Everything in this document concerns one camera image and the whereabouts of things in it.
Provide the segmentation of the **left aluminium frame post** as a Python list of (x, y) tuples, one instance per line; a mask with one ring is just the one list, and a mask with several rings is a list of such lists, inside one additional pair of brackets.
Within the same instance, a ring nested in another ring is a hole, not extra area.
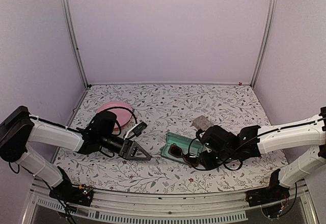
[(69, 6), (69, 0), (61, 0), (61, 4), (62, 4), (62, 9), (63, 9), (63, 13), (64, 13), (68, 36), (70, 39), (72, 52), (73, 52), (73, 56), (74, 56), (74, 59), (76, 62), (77, 70), (78, 70), (79, 76), (81, 78), (81, 82), (82, 82), (84, 88), (86, 89), (86, 88), (88, 88), (89, 83), (88, 83), (86, 72), (85, 72), (85, 69), (84, 69), (84, 66), (82, 63), (81, 55), (79, 52), (79, 46), (77, 43), (75, 31), (74, 31), (72, 15), (71, 15), (70, 6)]

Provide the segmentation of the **brown sunglasses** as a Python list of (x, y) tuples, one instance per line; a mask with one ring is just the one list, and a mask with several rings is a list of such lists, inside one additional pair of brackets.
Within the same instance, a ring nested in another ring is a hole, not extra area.
[(170, 146), (168, 153), (175, 158), (183, 159), (188, 165), (197, 167), (200, 164), (200, 158), (198, 156), (191, 153), (184, 154), (183, 150), (176, 144)]

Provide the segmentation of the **pink plate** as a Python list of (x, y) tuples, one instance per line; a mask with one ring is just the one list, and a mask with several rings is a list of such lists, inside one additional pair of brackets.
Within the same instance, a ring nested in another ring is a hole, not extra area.
[(134, 109), (127, 103), (123, 101), (111, 101), (108, 103), (103, 104), (96, 113), (99, 113), (103, 110), (109, 109), (109, 111), (113, 112), (117, 116), (118, 123), (121, 127), (124, 127), (128, 124), (128, 122), (131, 120), (132, 114), (125, 109), (122, 108), (114, 108), (114, 107), (123, 107), (126, 109), (131, 110), (134, 112)]

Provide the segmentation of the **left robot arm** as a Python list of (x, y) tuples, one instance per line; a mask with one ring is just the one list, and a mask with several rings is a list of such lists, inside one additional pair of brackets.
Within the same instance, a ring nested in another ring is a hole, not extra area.
[(151, 160), (152, 156), (133, 141), (147, 127), (136, 123), (130, 130), (132, 136), (114, 134), (119, 126), (114, 107), (98, 112), (84, 129), (70, 128), (41, 119), (20, 106), (1, 123), (1, 159), (15, 163), (55, 188), (58, 195), (70, 201), (76, 191), (66, 173), (45, 160), (28, 143), (42, 143), (89, 155), (107, 149), (125, 160)]

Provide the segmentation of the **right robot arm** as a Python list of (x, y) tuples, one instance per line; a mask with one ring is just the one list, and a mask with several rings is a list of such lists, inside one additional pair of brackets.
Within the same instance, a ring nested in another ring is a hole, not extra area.
[(269, 186), (263, 197), (275, 201), (283, 188), (325, 165), (325, 107), (310, 118), (278, 126), (249, 126), (238, 135), (220, 126), (209, 127), (200, 139), (205, 151), (200, 153), (200, 163), (206, 170), (213, 170), (233, 160), (244, 162), (272, 151), (309, 146), (294, 162), (270, 176)]

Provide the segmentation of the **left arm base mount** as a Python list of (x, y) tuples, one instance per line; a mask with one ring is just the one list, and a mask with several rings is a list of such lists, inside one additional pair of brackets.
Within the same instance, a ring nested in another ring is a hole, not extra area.
[(93, 187), (72, 184), (64, 170), (60, 167), (58, 169), (63, 176), (63, 181), (57, 187), (51, 188), (49, 196), (63, 202), (90, 207), (94, 195)]

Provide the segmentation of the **right aluminium frame post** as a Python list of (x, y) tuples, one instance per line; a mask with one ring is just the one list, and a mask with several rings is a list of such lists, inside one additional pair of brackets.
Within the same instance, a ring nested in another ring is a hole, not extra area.
[(273, 19), (274, 19), (274, 15), (275, 15), (275, 11), (276, 11), (276, 6), (277, 6), (277, 0), (269, 0), (262, 41), (261, 41), (261, 45), (259, 48), (257, 61), (256, 61), (256, 65), (254, 68), (254, 73), (253, 73), (251, 83), (250, 83), (250, 86), (253, 90), (255, 89), (255, 87), (258, 83), (259, 74), (262, 69), (262, 65), (263, 65), (263, 61), (264, 61), (264, 57), (266, 54), (268, 41), (269, 41), (269, 37), (270, 37), (272, 25), (273, 25)]

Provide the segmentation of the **front aluminium rail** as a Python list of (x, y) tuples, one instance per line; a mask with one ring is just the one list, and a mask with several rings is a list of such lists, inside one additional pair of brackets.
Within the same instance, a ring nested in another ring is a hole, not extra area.
[(321, 223), (304, 181), (287, 200), (251, 206), (245, 190), (148, 194), (94, 190), (90, 206), (60, 203), (39, 179), (31, 186), (23, 223)]

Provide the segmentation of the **grey glasses case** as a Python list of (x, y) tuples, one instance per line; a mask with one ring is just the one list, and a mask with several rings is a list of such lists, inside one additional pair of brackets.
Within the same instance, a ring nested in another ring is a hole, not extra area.
[(206, 131), (208, 128), (214, 126), (214, 124), (207, 117), (201, 115), (192, 121), (191, 126), (195, 127), (197, 130)]

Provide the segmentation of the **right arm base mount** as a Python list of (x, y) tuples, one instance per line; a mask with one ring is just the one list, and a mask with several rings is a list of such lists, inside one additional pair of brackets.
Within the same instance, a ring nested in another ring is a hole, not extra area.
[(280, 185), (280, 171), (280, 169), (277, 169), (272, 172), (267, 187), (246, 192), (246, 201), (250, 207), (269, 204), (275, 201), (285, 201), (277, 207), (268, 207), (267, 210), (264, 210), (263, 214), (268, 218), (278, 218), (286, 213), (285, 209), (289, 201), (290, 193), (289, 187), (283, 187)]

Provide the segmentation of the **aluminium frame post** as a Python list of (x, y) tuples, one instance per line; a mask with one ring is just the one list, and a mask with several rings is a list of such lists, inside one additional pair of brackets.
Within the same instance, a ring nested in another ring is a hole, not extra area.
[(86, 89), (86, 88), (88, 88), (89, 83), (88, 83), (86, 72), (85, 72), (85, 69), (84, 69), (84, 66), (82, 63), (81, 55), (79, 52), (79, 46), (77, 43), (75, 31), (74, 31), (72, 15), (71, 15), (70, 6), (69, 6), (69, 0), (61, 0), (61, 4), (62, 4), (62, 9), (63, 9), (63, 13), (64, 13), (68, 36), (70, 39), (72, 52), (73, 52), (73, 56), (74, 56), (74, 59), (76, 62), (77, 70), (78, 70), (79, 76), (81, 78), (81, 82), (82, 82), (84, 88)]
[(257, 61), (256, 61), (256, 65), (254, 68), (254, 73), (253, 73), (251, 83), (250, 83), (250, 86), (253, 90), (255, 89), (255, 87), (258, 83), (259, 74), (262, 69), (262, 65), (263, 65), (263, 61), (264, 61), (264, 57), (266, 54), (268, 41), (269, 41), (269, 37), (270, 37), (272, 25), (273, 25), (273, 19), (274, 19), (274, 15), (275, 15), (275, 11), (276, 11), (276, 6), (277, 6), (277, 0), (269, 0), (262, 41), (261, 41), (261, 45), (259, 48)]

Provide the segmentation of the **blue glasses case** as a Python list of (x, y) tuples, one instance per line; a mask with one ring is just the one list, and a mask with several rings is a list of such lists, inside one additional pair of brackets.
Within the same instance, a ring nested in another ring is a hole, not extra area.
[[(188, 146), (191, 143), (191, 141), (192, 141), (191, 138), (168, 132), (166, 134), (166, 144), (161, 148), (160, 155), (165, 159), (184, 163), (182, 158), (178, 158), (170, 154), (170, 147), (177, 146), (182, 150), (183, 154), (186, 154), (188, 153)], [(191, 145), (190, 153), (199, 156), (200, 153), (202, 153), (203, 151), (204, 151), (204, 146), (201, 145), (198, 140), (195, 140)]]

